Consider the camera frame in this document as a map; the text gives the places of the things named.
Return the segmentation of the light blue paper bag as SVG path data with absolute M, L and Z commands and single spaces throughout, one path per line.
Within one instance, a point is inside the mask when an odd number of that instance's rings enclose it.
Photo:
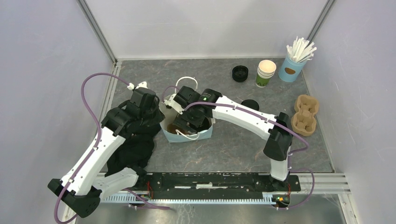
M 213 125 L 215 119 L 204 117 L 199 126 L 184 120 L 182 114 L 183 107 L 176 104 L 175 97 L 181 87 L 179 82 L 183 79 L 190 79 L 195 82 L 194 90 L 198 89 L 198 82 L 193 77 L 181 77 L 176 81 L 175 85 L 167 87 L 161 95 L 159 109 L 165 116 L 160 126 L 169 143 L 182 143 L 195 140 L 204 140 L 212 137 Z

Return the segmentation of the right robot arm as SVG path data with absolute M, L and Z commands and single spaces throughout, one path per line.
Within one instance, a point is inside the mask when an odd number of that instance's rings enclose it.
M 215 90 L 205 89 L 198 93 L 187 86 L 165 99 L 164 103 L 178 113 L 173 124 L 188 132 L 198 133 L 204 119 L 220 119 L 258 135 L 266 141 L 263 152 L 270 159 L 271 187 L 282 190 L 288 185 L 288 152 L 293 135 L 287 114 L 266 114 L 238 104 Z

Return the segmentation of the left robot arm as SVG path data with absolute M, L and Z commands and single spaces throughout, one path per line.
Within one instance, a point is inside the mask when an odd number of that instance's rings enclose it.
M 148 88 L 137 87 L 129 100 L 108 111 L 91 145 L 73 168 L 61 179 L 48 184 L 57 197 L 76 215 L 91 215 L 102 199 L 123 189 L 143 189 L 145 175 L 131 168 L 123 168 L 115 174 L 97 179 L 102 167 L 128 137 L 143 127 L 158 125 L 164 115 L 159 110 L 160 99 Z

